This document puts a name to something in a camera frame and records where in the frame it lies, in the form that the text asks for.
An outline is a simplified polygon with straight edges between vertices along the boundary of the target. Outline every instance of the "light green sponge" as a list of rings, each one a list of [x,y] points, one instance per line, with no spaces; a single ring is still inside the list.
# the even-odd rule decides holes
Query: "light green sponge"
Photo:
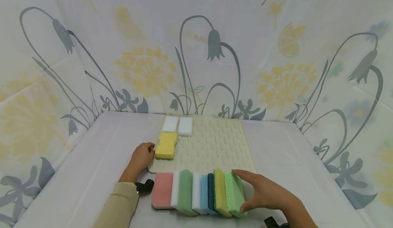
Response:
[[[245,202],[245,195],[241,179],[233,173],[226,173],[225,192],[227,195],[228,212],[238,218],[246,218],[247,212],[240,212],[240,207]]]
[[[179,174],[177,209],[188,216],[198,214],[192,210],[192,172],[189,170],[183,170]]]

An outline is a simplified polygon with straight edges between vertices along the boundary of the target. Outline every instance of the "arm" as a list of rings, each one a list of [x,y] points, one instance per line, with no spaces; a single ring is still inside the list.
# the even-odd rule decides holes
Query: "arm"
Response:
[[[317,228],[302,201],[284,187],[259,174],[243,170],[232,172],[254,188],[254,197],[240,207],[240,212],[255,208],[281,210],[291,228]]]
[[[153,161],[155,154],[153,147],[153,143],[142,143],[135,149],[93,228],[129,227],[139,198],[135,183],[140,172]]]

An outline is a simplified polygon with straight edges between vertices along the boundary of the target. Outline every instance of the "hand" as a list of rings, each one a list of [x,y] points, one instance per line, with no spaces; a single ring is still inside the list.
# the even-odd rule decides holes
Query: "hand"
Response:
[[[299,202],[302,203],[287,189],[262,175],[243,170],[232,170],[232,172],[254,188],[254,197],[240,207],[242,213],[255,208],[285,210]]]
[[[132,153],[128,166],[124,170],[119,182],[135,183],[143,169],[147,168],[154,159],[153,143],[141,143]]]

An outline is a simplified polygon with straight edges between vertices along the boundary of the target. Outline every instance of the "silicone drying mat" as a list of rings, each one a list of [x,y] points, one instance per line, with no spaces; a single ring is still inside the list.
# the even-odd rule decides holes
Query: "silicone drying mat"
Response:
[[[192,136],[178,137],[174,159],[154,159],[148,167],[150,172],[188,169],[193,173],[208,174],[215,168],[223,172],[232,169],[257,172],[240,120],[201,115],[192,116],[192,119]],[[163,122],[156,145],[160,143],[162,126]]]

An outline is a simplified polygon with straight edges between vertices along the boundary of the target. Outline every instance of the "pink sponge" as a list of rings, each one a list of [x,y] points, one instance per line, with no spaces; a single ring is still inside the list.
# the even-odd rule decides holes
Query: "pink sponge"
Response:
[[[173,173],[157,173],[151,204],[155,209],[173,209],[171,207]]]

